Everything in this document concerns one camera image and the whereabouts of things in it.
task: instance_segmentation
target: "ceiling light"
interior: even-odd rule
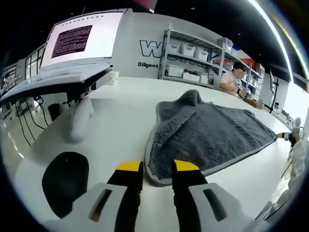
[[[291,63],[290,63],[290,60],[289,60],[289,56],[288,56],[288,53],[286,52],[286,49],[284,47],[284,44],[283,44],[283,41],[279,35],[279,33],[277,32],[275,26],[273,25],[273,23],[271,22],[271,20],[269,19],[269,17],[267,16],[267,14],[264,12],[264,10],[262,9],[262,7],[255,1],[255,0],[248,0],[252,6],[255,7],[255,9],[260,13],[260,15],[264,18],[264,20],[267,22],[268,26],[270,27],[270,29],[272,30],[272,32],[274,33],[279,45],[280,45],[280,48],[283,52],[283,55],[284,55],[284,58],[285,58],[285,61],[286,61],[286,64],[288,66],[288,70],[289,70],[289,74],[290,74],[290,79],[291,79],[291,82],[294,83],[294,80],[293,80],[293,73],[292,73],[292,67],[291,67]]]

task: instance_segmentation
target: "monitor stand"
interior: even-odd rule
[[[274,99],[273,99],[273,101],[272,101],[271,106],[265,105],[265,107],[268,108],[268,109],[270,110],[270,111],[269,111],[270,114],[271,114],[271,112],[274,110],[274,104],[275,104],[275,101],[276,101],[276,96],[277,96],[277,91],[278,91],[278,86],[279,86],[278,79],[277,79],[277,82],[274,82],[273,84],[276,86]]]

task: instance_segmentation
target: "white wall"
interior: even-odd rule
[[[290,83],[284,110],[294,119],[300,117],[303,125],[306,121],[308,106],[308,93],[294,83]]]
[[[274,76],[274,79],[275,79],[275,82],[277,81],[277,79],[279,80],[279,86],[278,86],[278,91],[277,91],[277,96],[276,96],[275,102],[278,102],[279,107],[281,109],[284,109],[286,97],[287,97],[287,93],[288,93],[289,83],[280,79],[280,78],[277,78],[276,76]],[[267,105],[270,105],[271,102],[272,102],[272,97],[273,97],[273,94],[270,90],[270,75],[268,73],[266,73],[264,75],[264,82],[263,82],[259,101],[261,101],[261,102],[263,102]]]
[[[159,66],[164,30],[169,28],[169,22],[177,30],[213,43],[221,38],[213,31],[185,20],[159,14],[133,13],[132,10],[128,10],[118,31],[113,54],[113,70],[119,71],[121,76],[157,78],[156,66]],[[152,64],[155,67],[139,67],[139,62]],[[196,64],[189,64],[188,61],[186,65],[188,69],[194,71],[200,68]]]

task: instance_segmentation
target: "white tabletop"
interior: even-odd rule
[[[157,103],[176,100],[189,89],[197,89],[205,102],[251,110],[275,133],[287,130],[266,111],[216,90],[172,81],[120,77],[117,86],[102,86],[89,95],[95,114],[91,118],[90,133],[82,143],[70,144],[67,140],[71,109],[33,143],[29,155],[18,167],[14,183],[25,205],[39,222],[57,219],[43,193],[42,175],[61,152],[76,151],[88,158],[88,189],[98,182],[107,182],[120,163],[143,160],[148,136],[156,123]],[[271,199],[289,147],[288,142],[277,140],[261,152],[206,179],[239,199],[243,211],[254,218]],[[135,229],[137,232],[179,231],[171,186],[156,188],[144,180]]]

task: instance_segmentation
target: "desk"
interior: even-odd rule
[[[271,112],[271,114],[278,119],[280,122],[283,123],[283,125],[285,125],[290,131],[292,131],[292,127],[291,125],[287,124],[286,120],[284,120],[282,117],[280,117],[280,115],[276,114],[275,112]]]
[[[33,143],[14,179],[25,205],[39,222],[57,219],[41,181],[48,164],[61,152],[76,151],[88,158],[88,188],[107,182],[120,163],[143,160],[148,136],[156,123],[157,103],[174,101],[189,89],[197,89],[205,102],[251,110],[275,133],[286,131],[266,111],[223,92],[172,81],[120,77],[118,86],[102,86],[89,95],[95,114],[91,132],[82,143],[70,144],[67,140],[72,109],[59,116]],[[289,147],[288,142],[278,140],[258,154],[208,176],[207,181],[216,182],[239,199],[244,212],[254,218],[276,189]],[[136,231],[179,231],[171,186],[155,188],[144,180]]]

